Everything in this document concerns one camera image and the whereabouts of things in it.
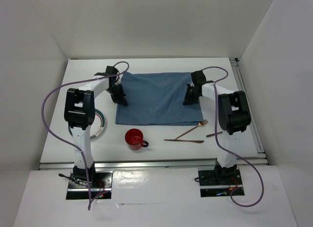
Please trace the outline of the blue cloth napkin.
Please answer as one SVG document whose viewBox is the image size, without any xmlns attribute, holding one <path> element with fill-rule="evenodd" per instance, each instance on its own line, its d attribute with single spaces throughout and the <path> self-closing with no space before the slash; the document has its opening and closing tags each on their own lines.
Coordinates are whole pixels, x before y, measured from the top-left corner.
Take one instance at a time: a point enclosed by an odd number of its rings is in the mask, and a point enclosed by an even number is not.
<svg viewBox="0 0 313 227">
<path fill-rule="evenodd" d="M 138 126 L 192 126 L 203 120 L 201 106 L 184 105 L 189 72 L 132 74 L 126 72 L 121 85 L 128 102 L 118 105 L 115 122 Z"/>
</svg>

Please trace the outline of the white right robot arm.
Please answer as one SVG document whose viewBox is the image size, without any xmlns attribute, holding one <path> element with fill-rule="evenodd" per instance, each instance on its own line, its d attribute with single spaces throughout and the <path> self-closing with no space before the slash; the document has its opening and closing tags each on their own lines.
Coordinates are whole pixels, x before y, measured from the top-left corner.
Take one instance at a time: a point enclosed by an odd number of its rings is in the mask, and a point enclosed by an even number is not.
<svg viewBox="0 0 313 227">
<path fill-rule="evenodd" d="M 202 70 L 191 73 L 192 83 L 187 85 L 183 105 L 199 103 L 200 97 L 215 102 L 215 126 L 222 130 L 223 139 L 217 142 L 222 150 L 215 162 L 211 180 L 228 184 L 237 176 L 237 155 L 243 133 L 251 124 L 251 115 L 244 91 L 228 90 L 208 81 Z"/>
</svg>

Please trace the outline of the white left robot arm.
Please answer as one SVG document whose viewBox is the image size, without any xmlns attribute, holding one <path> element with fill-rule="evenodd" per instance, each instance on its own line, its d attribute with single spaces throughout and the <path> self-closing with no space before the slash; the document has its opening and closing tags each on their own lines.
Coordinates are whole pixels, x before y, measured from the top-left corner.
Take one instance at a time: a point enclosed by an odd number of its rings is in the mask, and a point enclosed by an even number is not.
<svg viewBox="0 0 313 227">
<path fill-rule="evenodd" d="M 119 80 L 116 66 L 107 66 L 105 72 L 98 72 L 94 78 L 79 88 L 69 88 L 66 93 L 64 118 L 68 123 L 75 152 L 73 178 L 85 187 L 96 183 L 94 159 L 91 153 L 90 129 L 95 120 L 95 99 L 102 92 L 110 94 L 113 103 L 127 106 L 126 95 Z"/>
</svg>

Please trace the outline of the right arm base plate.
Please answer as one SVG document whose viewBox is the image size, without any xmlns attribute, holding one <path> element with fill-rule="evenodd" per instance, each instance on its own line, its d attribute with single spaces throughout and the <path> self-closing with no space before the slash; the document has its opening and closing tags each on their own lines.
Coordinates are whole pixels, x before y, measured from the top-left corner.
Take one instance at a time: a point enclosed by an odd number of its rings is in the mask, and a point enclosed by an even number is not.
<svg viewBox="0 0 313 227">
<path fill-rule="evenodd" d="M 233 191 L 233 196 L 244 196 L 243 181 L 239 169 L 234 175 L 226 177 L 219 181 L 213 170 L 199 170 L 198 176 L 194 178 L 200 186 L 200 195 L 204 197 L 226 197 L 230 196 Z"/>
</svg>

